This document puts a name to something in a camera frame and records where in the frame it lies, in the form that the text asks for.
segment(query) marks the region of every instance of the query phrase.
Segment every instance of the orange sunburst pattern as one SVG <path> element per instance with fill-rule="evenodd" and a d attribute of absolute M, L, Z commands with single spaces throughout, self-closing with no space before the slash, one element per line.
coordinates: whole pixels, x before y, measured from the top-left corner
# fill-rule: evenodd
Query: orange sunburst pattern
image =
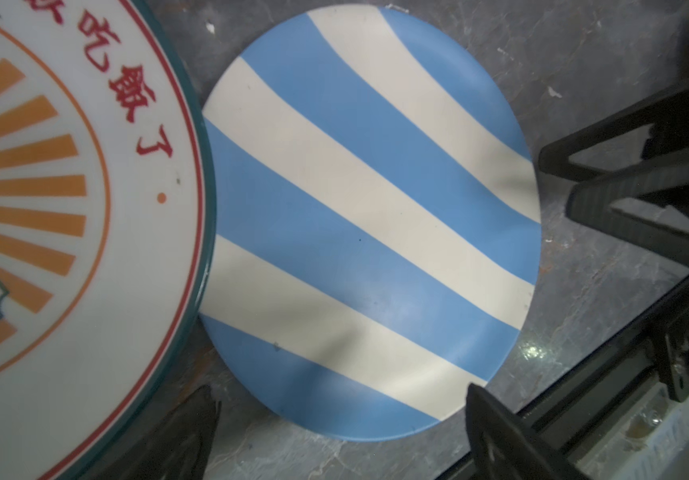
<path fill-rule="evenodd" d="M 25 75 L 9 60 L 0 59 L 0 96 L 25 79 Z M 49 99 L 35 94 L 23 102 L 12 105 L 0 113 L 0 139 L 58 117 L 59 113 Z M 42 162 L 55 162 L 74 158 L 78 149 L 69 134 L 38 139 L 0 149 L 0 172 L 13 171 L 11 176 L 0 178 L 0 201 L 17 197 L 86 197 L 84 175 L 18 178 L 15 169 Z M 0 226 L 36 230 L 46 234 L 82 237 L 86 230 L 86 217 L 33 208 L 0 205 Z M 0 232 L 0 256 L 13 259 L 51 274 L 67 276 L 75 257 L 58 248 L 23 240 Z M 41 312 L 54 297 L 26 278 L 21 272 L 14 274 L 0 265 L 0 284 L 8 291 L 8 299 L 32 313 Z M 0 344 L 16 334 L 16 327 L 0 318 Z"/>

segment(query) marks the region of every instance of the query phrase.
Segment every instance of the teal rim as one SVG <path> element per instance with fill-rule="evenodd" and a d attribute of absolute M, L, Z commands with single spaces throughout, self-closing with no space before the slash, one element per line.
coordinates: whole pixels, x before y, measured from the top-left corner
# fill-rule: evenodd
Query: teal rim
<path fill-rule="evenodd" d="M 59 478 L 77 478 L 88 470 L 93 463 L 99 459 L 112 443 L 126 431 L 131 422 L 141 413 L 142 409 L 149 403 L 152 394 L 158 389 L 167 371 L 170 370 L 177 354 L 182 350 L 185 341 L 195 325 L 198 318 L 198 309 L 203 300 L 205 283 L 208 280 L 208 272 L 211 269 L 211 260 L 214 253 L 214 243 L 216 240 L 216 180 L 214 175 L 214 163 L 212 161 L 211 145 L 208 143 L 208 135 L 205 130 L 205 121 L 201 112 L 200 102 L 195 90 L 190 82 L 189 75 L 184 65 L 179 60 L 178 54 L 173 45 L 168 41 L 163 32 L 163 28 L 152 14 L 152 11 L 143 0 L 119 0 L 127 8 L 135 8 L 142 16 L 142 20 L 152 31 L 155 40 L 158 42 L 166 60 L 171 65 L 172 71 L 179 83 L 179 88 L 184 94 L 192 127 L 195 130 L 198 148 L 200 150 L 202 175 L 203 175 L 203 230 L 201 238 L 201 258 L 193 280 L 192 292 L 187 302 L 182 320 L 177 331 L 174 333 L 171 344 L 163 353 L 158 366 L 152 372 L 147 383 L 141 388 L 136 398 L 128 405 L 126 410 L 115 420 L 112 427 L 101 434 L 100 439 L 75 462 L 69 466 Z"/>

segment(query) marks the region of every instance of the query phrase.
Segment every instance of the red chinese character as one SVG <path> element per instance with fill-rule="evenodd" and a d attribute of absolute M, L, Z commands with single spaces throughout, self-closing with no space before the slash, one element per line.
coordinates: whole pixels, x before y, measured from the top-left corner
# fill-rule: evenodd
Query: red chinese character
<path fill-rule="evenodd" d="M 59 7 L 64 6 L 62 0 L 24 0 L 30 4 L 32 10 L 51 10 L 54 15 L 54 22 L 62 24 L 62 14 L 59 12 Z"/>
<path fill-rule="evenodd" d="M 116 42 L 120 43 L 120 38 L 118 38 L 118 35 L 116 35 L 113 31 L 109 29 L 109 23 L 107 22 L 106 18 L 103 18 L 102 24 L 100 24 L 96 17 L 90 14 L 88 10 L 83 10 L 83 16 L 81 17 L 80 22 L 78 22 L 78 29 L 86 37 L 92 36 L 96 39 L 93 42 L 86 44 L 85 47 L 83 47 L 83 53 L 86 54 L 86 58 L 88 58 L 89 61 L 100 70 L 100 72 L 107 72 L 107 70 L 109 69 L 109 60 L 107 60 L 107 53 L 102 53 L 102 62 L 99 63 L 96 60 L 96 58 L 90 55 L 90 51 L 94 48 L 100 48 L 109 45 L 109 38 L 112 38 Z"/>
<path fill-rule="evenodd" d="M 139 137 L 139 141 L 136 142 L 136 153 L 140 155 L 147 155 L 154 151 L 163 150 L 167 153 L 168 158 L 174 153 L 174 149 L 171 148 L 171 144 L 168 143 L 168 137 L 166 137 L 166 132 L 163 130 L 163 125 L 161 124 L 158 129 L 158 133 L 165 143 L 157 142 L 157 144 L 151 147 L 142 147 L 142 137 Z"/>
<path fill-rule="evenodd" d="M 122 76 L 115 80 L 109 81 L 109 88 L 115 91 L 115 99 L 120 102 L 120 106 L 128 108 L 126 120 L 134 123 L 134 110 L 137 107 L 147 106 L 147 97 L 149 95 L 152 101 L 155 101 L 155 92 L 152 91 L 145 84 L 144 72 L 142 66 L 138 67 L 121 67 L 120 72 Z"/>

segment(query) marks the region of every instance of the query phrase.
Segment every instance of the blue and white striped plate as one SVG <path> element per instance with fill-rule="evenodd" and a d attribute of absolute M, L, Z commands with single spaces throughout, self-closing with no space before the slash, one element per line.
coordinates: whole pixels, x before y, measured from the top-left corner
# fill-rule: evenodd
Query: blue and white striped plate
<path fill-rule="evenodd" d="M 512 349 L 539 269 L 529 151 L 445 34 L 366 5 L 264 34 L 203 109 L 218 222 L 205 327 L 279 415 L 358 441 L 464 404 Z"/>

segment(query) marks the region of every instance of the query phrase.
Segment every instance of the blue stripe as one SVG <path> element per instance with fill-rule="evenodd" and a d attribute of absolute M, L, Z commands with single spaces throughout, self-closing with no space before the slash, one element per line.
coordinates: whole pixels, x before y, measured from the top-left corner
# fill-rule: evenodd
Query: blue stripe
<path fill-rule="evenodd" d="M 248 391 L 299 426 L 343 440 L 382 442 L 438 423 L 317 363 L 222 322 L 202 320 L 227 367 Z"/>
<path fill-rule="evenodd" d="M 541 226 L 504 204 L 374 91 L 306 14 L 279 24 L 242 56 L 330 137 L 505 270 L 536 282 Z"/>
<path fill-rule="evenodd" d="M 493 377 L 517 329 L 265 167 L 208 121 L 206 129 L 216 152 L 220 235 L 481 379 Z"/>
<path fill-rule="evenodd" d="M 528 145 L 507 100 L 472 55 L 445 33 L 418 18 L 388 8 L 379 10 L 435 82 L 493 136 L 531 160 Z"/>

